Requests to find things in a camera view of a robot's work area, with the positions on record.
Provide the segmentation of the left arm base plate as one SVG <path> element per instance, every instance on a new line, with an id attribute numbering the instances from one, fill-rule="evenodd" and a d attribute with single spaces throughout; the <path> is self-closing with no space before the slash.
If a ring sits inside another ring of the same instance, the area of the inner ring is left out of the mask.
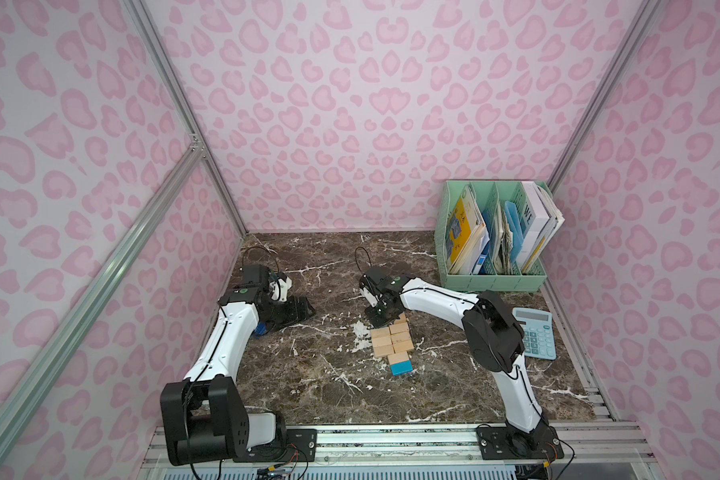
<path id="1" fill-rule="evenodd" d="M 293 456 L 299 461 L 313 462 L 317 446 L 317 430 L 286 428 L 276 433 L 272 442 L 251 447 L 235 463 L 285 463 Z"/>

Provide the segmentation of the teal rectangular block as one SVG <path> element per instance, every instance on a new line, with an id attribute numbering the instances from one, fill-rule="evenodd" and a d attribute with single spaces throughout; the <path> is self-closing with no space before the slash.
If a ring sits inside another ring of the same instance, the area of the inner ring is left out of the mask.
<path id="1" fill-rule="evenodd" d="M 413 371 L 413 365 L 410 360 L 394 363 L 390 365 L 391 373 L 394 376 L 400 376 Z"/>

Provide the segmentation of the wooden block top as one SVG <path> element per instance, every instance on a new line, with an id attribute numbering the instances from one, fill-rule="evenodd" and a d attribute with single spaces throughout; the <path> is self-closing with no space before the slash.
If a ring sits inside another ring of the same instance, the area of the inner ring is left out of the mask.
<path id="1" fill-rule="evenodd" d="M 391 335 L 388 327 L 372 329 L 370 331 L 370 334 L 371 334 L 372 339 L 381 338 L 381 337 L 389 337 Z"/>

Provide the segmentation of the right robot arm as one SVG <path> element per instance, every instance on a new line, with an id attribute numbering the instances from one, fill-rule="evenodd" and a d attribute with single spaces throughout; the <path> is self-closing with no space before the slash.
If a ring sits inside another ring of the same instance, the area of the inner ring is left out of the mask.
<path id="1" fill-rule="evenodd" d="M 457 292 L 418 277 L 395 275 L 383 267 L 363 273 L 359 289 L 369 303 L 365 315 L 375 327 L 414 311 L 462 328 L 474 361 L 494 377 L 506 424 L 529 434 L 548 423 L 528 379 L 523 328 L 497 293 Z"/>

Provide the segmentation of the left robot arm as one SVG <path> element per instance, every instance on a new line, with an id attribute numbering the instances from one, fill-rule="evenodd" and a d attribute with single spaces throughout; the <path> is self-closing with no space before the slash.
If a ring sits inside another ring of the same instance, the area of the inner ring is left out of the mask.
<path id="1" fill-rule="evenodd" d="M 218 316 L 195 364 L 165 385 L 160 409 L 169 461 L 275 461 L 297 457 L 282 415 L 251 413 L 237 386 L 248 341 L 311 318 L 305 296 L 292 296 L 291 279 L 264 265 L 243 268 L 242 282 L 218 301 Z"/>

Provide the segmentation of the wooden block bottom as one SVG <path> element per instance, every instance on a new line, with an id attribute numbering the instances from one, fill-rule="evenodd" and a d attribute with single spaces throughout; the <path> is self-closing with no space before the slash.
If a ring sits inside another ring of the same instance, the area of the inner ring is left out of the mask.
<path id="1" fill-rule="evenodd" d="M 393 353 L 387 357 L 388 363 L 390 365 L 400 364 L 404 362 L 408 362 L 410 360 L 410 357 L 407 352 L 399 352 L 399 353 Z"/>

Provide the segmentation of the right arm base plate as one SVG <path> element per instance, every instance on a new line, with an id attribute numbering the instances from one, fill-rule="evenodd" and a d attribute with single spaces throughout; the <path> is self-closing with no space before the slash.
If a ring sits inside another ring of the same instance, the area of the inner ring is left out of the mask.
<path id="1" fill-rule="evenodd" d="M 552 463 L 565 457 L 556 430 L 540 423 L 531 432 L 523 432 L 507 424 L 476 428 L 478 446 L 483 460 L 534 460 Z"/>

